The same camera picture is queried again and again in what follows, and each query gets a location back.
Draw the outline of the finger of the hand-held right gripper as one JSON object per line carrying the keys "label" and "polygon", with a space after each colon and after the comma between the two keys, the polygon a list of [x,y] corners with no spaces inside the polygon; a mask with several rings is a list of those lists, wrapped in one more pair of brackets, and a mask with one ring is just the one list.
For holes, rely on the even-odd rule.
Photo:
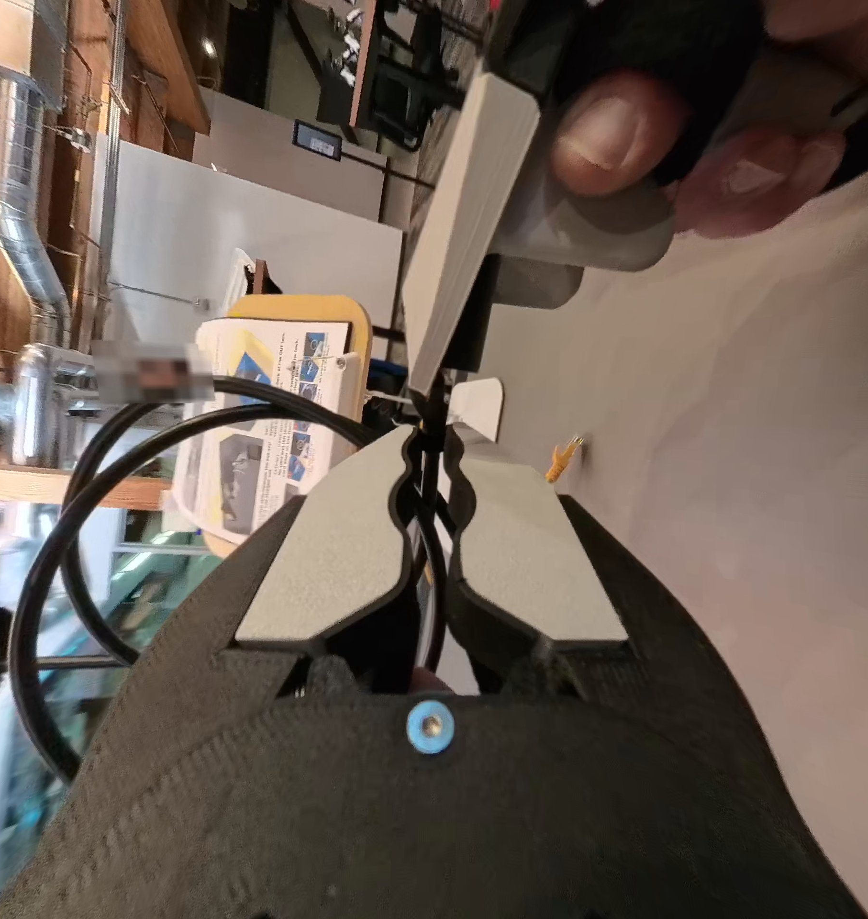
{"label": "finger of the hand-held right gripper", "polygon": [[540,117],[524,90],[474,75],[402,284],[412,392],[431,392]]}

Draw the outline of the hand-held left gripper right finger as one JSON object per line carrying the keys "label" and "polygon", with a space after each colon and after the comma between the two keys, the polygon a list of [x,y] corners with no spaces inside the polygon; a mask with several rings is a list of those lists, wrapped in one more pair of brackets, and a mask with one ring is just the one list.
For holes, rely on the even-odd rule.
{"label": "hand-held left gripper right finger", "polygon": [[443,460],[452,560],[474,609],[560,650],[622,647],[627,631],[555,488],[462,423]]}

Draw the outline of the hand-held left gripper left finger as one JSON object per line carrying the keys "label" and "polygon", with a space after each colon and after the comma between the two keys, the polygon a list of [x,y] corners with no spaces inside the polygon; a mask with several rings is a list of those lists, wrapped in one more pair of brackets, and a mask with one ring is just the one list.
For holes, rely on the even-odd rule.
{"label": "hand-held left gripper left finger", "polygon": [[406,587],[416,434],[396,427],[309,492],[236,630],[237,643],[319,644]]}

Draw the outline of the person's right hand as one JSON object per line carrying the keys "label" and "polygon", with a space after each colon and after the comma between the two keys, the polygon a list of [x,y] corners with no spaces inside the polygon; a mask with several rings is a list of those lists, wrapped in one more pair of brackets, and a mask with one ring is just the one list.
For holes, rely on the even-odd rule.
{"label": "person's right hand", "polygon": [[[648,177],[689,119],[684,101],[654,78],[630,71],[589,86],[560,122],[551,153],[567,190],[599,198]],[[761,234],[817,198],[846,152],[839,132],[798,136],[756,125],[708,152],[673,192],[677,233],[708,239]]]}

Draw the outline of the white partition panel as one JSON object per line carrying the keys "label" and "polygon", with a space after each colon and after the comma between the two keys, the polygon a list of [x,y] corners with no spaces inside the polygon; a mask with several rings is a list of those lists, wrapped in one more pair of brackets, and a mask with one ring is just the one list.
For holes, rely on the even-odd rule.
{"label": "white partition panel", "polygon": [[404,236],[380,220],[384,157],[325,158],[294,145],[293,121],[202,94],[211,128],[191,162],[120,143],[103,337],[191,341],[223,313],[236,250],[285,294],[348,296],[389,326]]}

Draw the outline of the small black wall tablet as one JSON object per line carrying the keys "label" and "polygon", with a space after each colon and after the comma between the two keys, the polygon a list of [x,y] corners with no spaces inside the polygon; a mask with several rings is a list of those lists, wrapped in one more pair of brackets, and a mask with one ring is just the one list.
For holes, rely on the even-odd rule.
{"label": "small black wall tablet", "polygon": [[339,162],[343,156],[343,140],[333,132],[301,120],[293,121],[291,142],[294,147]]}

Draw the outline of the silver ventilation duct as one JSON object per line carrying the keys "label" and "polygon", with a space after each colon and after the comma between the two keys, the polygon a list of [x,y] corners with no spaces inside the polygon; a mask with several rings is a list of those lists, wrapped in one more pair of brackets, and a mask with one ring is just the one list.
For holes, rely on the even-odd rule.
{"label": "silver ventilation duct", "polygon": [[15,466],[64,470],[92,403],[93,360],[79,345],[71,297],[38,228],[45,101],[18,75],[0,76],[0,252],[30,307],[30,339],[0,386],[0,425]]}

